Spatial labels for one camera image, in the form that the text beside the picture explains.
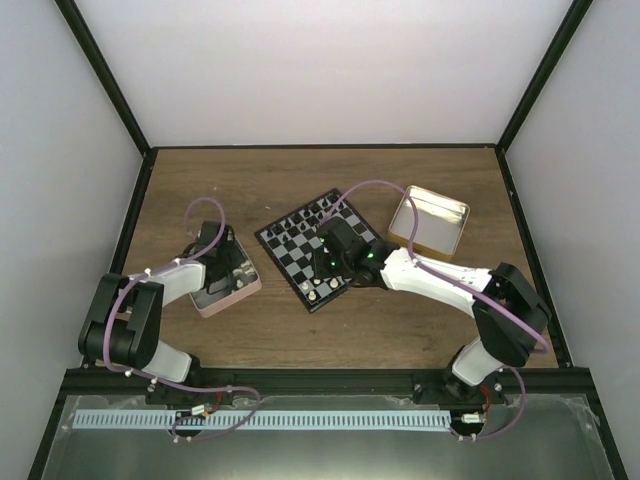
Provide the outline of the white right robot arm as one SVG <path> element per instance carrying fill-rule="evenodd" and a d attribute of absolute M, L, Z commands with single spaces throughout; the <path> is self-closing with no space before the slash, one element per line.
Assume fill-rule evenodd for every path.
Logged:
<path fill-rule="evenodd" d="M 550 309 L 511 264 L 482 269 L 428 259 L 392 242 L 366 241 L 337 217 L 322 223 L 317 235 L 316 276 L 342 276 L 362 288 L 417 294 L 475 321 L 477 337 L 454 355 L 443 375 L 442 389 L 455 402 L 471 400 L 495 371 L 522 367 L 534 352 L 549 349 L 542 334 Z"/>

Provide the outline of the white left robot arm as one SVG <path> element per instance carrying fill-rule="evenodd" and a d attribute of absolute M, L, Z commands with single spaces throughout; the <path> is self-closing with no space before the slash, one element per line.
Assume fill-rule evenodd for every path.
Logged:
<path fill-rule="evenodd" d="M 234 248 L 231 226 L 206 221 L 196 239 L 169 264 L 133 276 L 104 275 L 79 334 L 81 355 L 117 372 L 140 371 L 168 381 L 178 401 L 196 402 L 205 382 L 195 372 L 199 361 L 159 339 L 162 310 L 185 295 L 225 288 Z"/>

